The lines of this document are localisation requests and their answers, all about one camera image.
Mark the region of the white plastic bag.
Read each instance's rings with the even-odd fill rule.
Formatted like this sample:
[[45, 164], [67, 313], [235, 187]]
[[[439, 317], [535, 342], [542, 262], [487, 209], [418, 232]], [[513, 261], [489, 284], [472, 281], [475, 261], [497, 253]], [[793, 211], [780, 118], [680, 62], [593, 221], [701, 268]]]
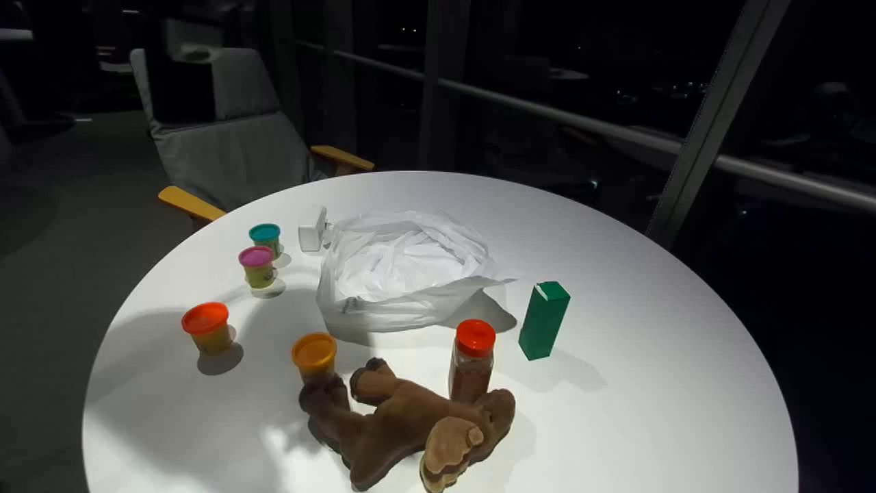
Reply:
[[366, 214], [335, 221], [320, 262], [316, 307], [335, 333], [408, 332], [485, 317], [516, 324], [487, 287], [506, 284], [487, 244], [460, 221], [424, 214]]

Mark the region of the brown jar red lid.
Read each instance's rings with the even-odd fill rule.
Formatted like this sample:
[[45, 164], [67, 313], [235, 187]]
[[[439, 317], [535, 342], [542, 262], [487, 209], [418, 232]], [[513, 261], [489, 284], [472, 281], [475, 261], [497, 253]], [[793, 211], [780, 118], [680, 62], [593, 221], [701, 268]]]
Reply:
[[465, 317], [453, 332], [448, 394], [475, 400], [489, 387], [496, 328], [482, 317]]

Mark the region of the green rectangular box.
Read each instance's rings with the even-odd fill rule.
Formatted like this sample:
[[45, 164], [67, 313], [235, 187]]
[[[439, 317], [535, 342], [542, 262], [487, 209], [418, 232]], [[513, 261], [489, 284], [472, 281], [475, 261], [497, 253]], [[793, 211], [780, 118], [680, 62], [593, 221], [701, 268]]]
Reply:
[[569, 294], [560, 281], [535, 281], [524, 307], [516, 346], [528, 361], [553, 353], [559, 328], [569, 307]]

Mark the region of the yellow lid dough cup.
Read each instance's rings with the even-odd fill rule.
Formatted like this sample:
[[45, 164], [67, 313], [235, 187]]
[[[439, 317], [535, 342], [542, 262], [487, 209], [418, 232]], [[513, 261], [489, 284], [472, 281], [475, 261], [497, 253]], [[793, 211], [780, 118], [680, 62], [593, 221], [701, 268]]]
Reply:
[[303, 381], [323, 377], [333, 369], [335, 342], [331, 333], [303, 333], [289, 347], [289, 361]]

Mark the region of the brown plush toy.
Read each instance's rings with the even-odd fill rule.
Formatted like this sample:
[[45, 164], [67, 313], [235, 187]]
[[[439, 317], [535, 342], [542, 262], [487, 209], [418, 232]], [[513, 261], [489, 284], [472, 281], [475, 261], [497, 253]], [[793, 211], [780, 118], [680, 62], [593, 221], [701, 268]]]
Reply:
[[368, 359], [350, 381], [335, 372], [308, 377], [298, 391], [308, 432], [333, 450], [355, 489], [374, 487], [396, 462], [420, 455], [418, 481], [444, 493], [508, 435], [508, 388], [439, 398]]

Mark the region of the orange lid dough cup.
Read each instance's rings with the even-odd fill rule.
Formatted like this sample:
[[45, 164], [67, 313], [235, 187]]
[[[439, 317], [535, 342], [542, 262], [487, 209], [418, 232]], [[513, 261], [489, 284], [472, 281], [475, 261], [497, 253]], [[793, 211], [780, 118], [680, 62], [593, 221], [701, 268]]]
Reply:
[[200, 353], [212, 357], [231, 347], [227, 317], [229, 310], [222, 301], [204, 301], [179, 317], [179, 328], [190, 337]]

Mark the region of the teal lid dough cup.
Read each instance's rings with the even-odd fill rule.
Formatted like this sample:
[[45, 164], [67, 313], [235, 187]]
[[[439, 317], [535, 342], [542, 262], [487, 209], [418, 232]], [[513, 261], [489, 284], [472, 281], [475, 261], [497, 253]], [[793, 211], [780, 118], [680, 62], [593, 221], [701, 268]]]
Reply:
[[282, 246], [278, 246], [278, 228], [271, 224], [271, 221], [253, 224], [253, 228], [249, 231], [249, 238], [251, 238], [257, 246], [267, 246], [271, 254], [278, 254], [278, 253], [282, 253]]

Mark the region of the purple lid dough cup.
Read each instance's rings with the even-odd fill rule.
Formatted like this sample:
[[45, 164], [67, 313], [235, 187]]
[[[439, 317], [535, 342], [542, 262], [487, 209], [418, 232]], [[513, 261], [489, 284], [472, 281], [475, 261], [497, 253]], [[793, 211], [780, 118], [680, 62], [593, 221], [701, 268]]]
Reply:
[[272, 253], [267, 246], [249, 246], [238, 254], [249, 287], [267, 287], [277, 279]]

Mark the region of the metal window railing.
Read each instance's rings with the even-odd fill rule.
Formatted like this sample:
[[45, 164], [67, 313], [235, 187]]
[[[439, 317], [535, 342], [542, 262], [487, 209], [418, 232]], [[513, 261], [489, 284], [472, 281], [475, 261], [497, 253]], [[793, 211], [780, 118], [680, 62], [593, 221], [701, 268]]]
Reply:
[[[301, 42], [301, 50], [311, 50], [311, 51], [331, 54], [331, 57], [355, 62], [355, 66], [366, 66], [366, 68], [378, 68], [378, 72], [386, 72], [386, 75], [393, 75], [393, 77], [424, 83], [420, 72], [401, 68], [401, 66], [393, 66], [393, 62], [386, 62], [386, 61], [374, 61], [374, 57], [364, 57], [364, 54], [355, 54], [355, 51], [331, 50], [331, 47], [311, 44], [311, 42]], [[489, 105], [512, 107], [512, 110], [519, 110], [519, 112], [553, 120], [553, 122], [565, 122], [571, 129], [591, 131], [591, 135], [600, 135], [600, 138], [606, 138], [606, 140], [619, 140], [619, 143], [627, 143], [627, 144], [639, 144], [639, 149], [663, 150], [663, 153], [679, 153], [680, 150], [680, 144], [676, 140], [668, 140], [668, 138], [656, 138], [656, 135], [647, 135], [647, 131], [639, 131], [639, 129], [632, 129], [632, 127], [619, 127], [619, 122], [575, 116], [575, 112], [565, 112], [565, 110], [556, 110], [556, 107], [535, 105], [535, 102], [528, 102], [528, 98], [496, 92], [496, 90], [487, 90], [487, 87], [467, 84], [467, 83], [437, 79], [437, 87], [450, 90], [457, 96], [471, 96], [471, 98], [482, 98], [482, 102], [489, 102]], [[745, 162], [745, 159], [725, 155], [725, 153], [720, 153], [713, 159], [713, 166], [727, 173], [727, 175], [736, 175], [736, 177], [747, 177], [747, 180], [758, 180], [758, 184], [765, 184], [765, 187], [788, 190], [788, 191], [808, 195], [808, 196], [814, 196], [814, 201], [825, 201], [825, 203], [835, 203], [835, 206], [858, 209], [858, 211], [876, 211], [876, 195], [864, 191], [858, 187], [828, 184], [828, 180], [821, 180], [821, 177], [773, 170], [773, 166]]]

